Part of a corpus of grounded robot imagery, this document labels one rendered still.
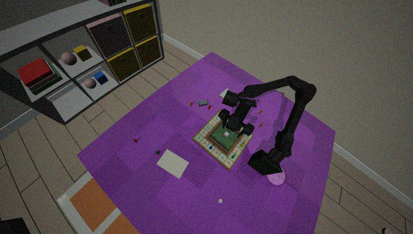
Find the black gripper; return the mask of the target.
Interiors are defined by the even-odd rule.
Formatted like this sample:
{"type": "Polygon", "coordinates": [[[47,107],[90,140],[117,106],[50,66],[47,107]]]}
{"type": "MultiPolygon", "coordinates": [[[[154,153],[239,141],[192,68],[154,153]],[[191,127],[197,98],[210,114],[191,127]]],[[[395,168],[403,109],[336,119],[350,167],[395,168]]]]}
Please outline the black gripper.
{"type": "MultiPolygon", "coordinates": [[[[250,123],[248,123],[247,125],[243,123],[243,120],[247,114],[242,114],[237,109],[234,114],[236,117],[241,117],[241,125],[243,127],[243,130],[238,134],[237,138],[243,134],[251,135],[255,127],[251,125],[250,123]]],[[[223,109],[222,111],[219,112],[218,117],[220,117],[220,119],[223,121],[223,128],[224,128],[228,118],[230,117],[230,111],[223,109]]]]}

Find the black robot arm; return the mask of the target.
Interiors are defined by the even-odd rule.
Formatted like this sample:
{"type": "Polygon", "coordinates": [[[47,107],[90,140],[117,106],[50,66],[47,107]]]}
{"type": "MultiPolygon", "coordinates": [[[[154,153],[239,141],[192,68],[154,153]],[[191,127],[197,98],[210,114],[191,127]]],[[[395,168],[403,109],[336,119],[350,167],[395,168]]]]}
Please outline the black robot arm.
{"type": "MultiPolygon", "coordinates": [[[[234,107],[237,106],[240,101],[237,106],[237,110],[242,114],[247,114],[251,106],[257,107],[257,104],[255,100],[249,100],[246,97],[255,98],[262,93],[285,86],[290,86],[294,91],[296,91],[295,103],[289,115],[288,121],[286,122],[285,128],[281,132],[278,131],[275,136],[276,147],[272,148],[267,154],[268,158],[278,166],[283,159],[292,155],[291,147],[294,142],[294,131],[300,121],[306,104],[312,100],[317,92],[315,85],[309,84],[296,76],[288,76],[268,83],[247,85],[239,94],[228,90],[222,102],[222,104],[234,107]]],[[[232,113],[228,119],[226,128],[233,132],[240,131],[242,128],[241,117],[236,117],[235,114],[232,113]]]]}

